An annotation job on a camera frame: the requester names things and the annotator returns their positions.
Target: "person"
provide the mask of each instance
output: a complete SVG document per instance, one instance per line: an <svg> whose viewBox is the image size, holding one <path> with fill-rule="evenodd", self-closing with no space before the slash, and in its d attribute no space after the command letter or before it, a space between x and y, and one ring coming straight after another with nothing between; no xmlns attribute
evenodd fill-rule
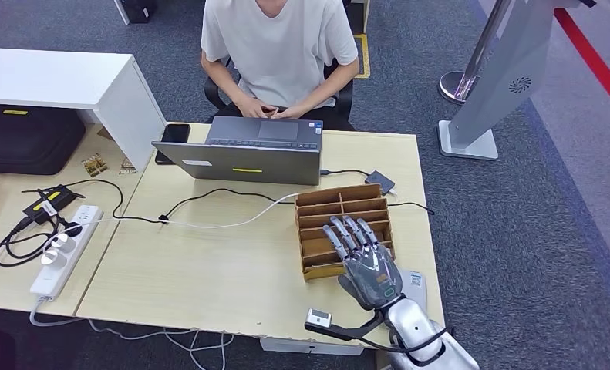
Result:
<svg viewBox="0 0 610 370"><path fill-rule="evenodd" d="M232 101L215 116L316 119L327 130L354 130L332 108L359 72L342 0L207 0L201 48L204 71ZM228 56L238 85L221 62ZM325 79L323 65L333 59L339 66Z"/></svg>

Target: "gray carpet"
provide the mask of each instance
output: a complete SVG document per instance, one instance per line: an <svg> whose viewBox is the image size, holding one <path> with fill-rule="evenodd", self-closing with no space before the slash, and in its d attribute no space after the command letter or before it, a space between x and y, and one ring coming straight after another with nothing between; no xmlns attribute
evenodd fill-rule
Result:
<svg viewBox="0 0 610 370"><path fill-rule="evenodd" d="M358 80L351 121L360 130L418 135L447 324L484 369L610 369L610 256L526 103L494 130L500 159L439 154L434 126L457 108L436 93L467 61L484 17L466 1L372 2L371 77ZM214 109L197 62L201 1L166 1L148 25L124 26L109 0L0 0L0 47L133 53L168 120L202 121ZM0 311L19 343L20 368L192 368L163 338L137 342L85 324L32 328ZM149 331L133 327L131 331ZM205 338L215 343L218 336ZM53 350L62 349L61 355ZM227 368L371 368L360 358L262 352L238 338ZM200 355L220 368L220 354Z"/></svg>

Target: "man's arm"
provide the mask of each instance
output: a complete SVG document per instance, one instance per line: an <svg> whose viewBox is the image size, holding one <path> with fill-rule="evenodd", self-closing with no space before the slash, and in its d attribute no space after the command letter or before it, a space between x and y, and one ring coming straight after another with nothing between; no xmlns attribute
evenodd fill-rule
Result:
<svg viewBox="0 0 610 370"><path fill-rule="evenodd" d="M357 76L357 73L359 73L359 58L355 58L347 66L339 64L334 72L322 84L318 85L309 96L295 106L289 107L284 112L273 115L272 118L300 118L303 114L341 91L350 80Z"/></svg>
<svg viewBox="0 0 610 370"><path fill-rule="evenodd" d="M248 96L239 88L237 83L232 78L230 71L221 63L220 60L210 62L207 59L207 53L203 50L201 53L201 65L207 76L230 97L232 102L239 108L243 117L266 118L266 110L276 110L274 106L270 106L259 99Z"/></svg>
<svg viewBox="0 0 610 370"><path fill-rule="evenodd" d="M203 66L205 73L207 73L207 76L223 90L223 93L230 97L234 104L237 104L237 102L243 98L248 97L243 90L239 89L239 86L232 78L227 67L225 67L220 60L213 62L207 60L207 53L205 53L204 50L201 53L201 65Z"/></svg>

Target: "black power adapter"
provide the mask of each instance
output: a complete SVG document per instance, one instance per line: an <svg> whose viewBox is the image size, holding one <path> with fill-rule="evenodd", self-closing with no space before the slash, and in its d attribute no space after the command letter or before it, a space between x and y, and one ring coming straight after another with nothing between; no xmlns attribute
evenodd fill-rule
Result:
<svg viewBox="0 0 610 370"><path fill-rule="evenodd" d="M388 192L396 185L391 179L382 175L378 171L373 171L366 178L366 183L378 183L379 187L382 188L382 195L387 195Z"/></svg>
<svg viewBox="0 0 610 370"><path fill-rule="evenodd" d="M30 204L27 208L23 210L23 213L32 221L41 225L46 221L50 220L50 214L46 212L43 203L45 201L50 202L52 208L54 208L57 212L60 212L64 207L68 206L73 202L76 198L83 197L77 193L73 193L71 190L66 188L63 185L58 185L57 187L52 188L48 191L45 199L41 197L35 203Z"/></svg>

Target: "laptop keyboard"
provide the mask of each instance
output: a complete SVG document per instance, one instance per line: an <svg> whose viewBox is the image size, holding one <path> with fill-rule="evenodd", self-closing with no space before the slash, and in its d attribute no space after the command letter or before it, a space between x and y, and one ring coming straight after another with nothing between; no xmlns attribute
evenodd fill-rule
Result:
<svg viewBox="0 0 610 370"><path fill-rule="evenodd" d="M208 140L212 145L234 145L234 146L263 146L271 148L295 148L295 149L318 149L314 143L285 143L282 141L259 141L259 140Z"/></svg>

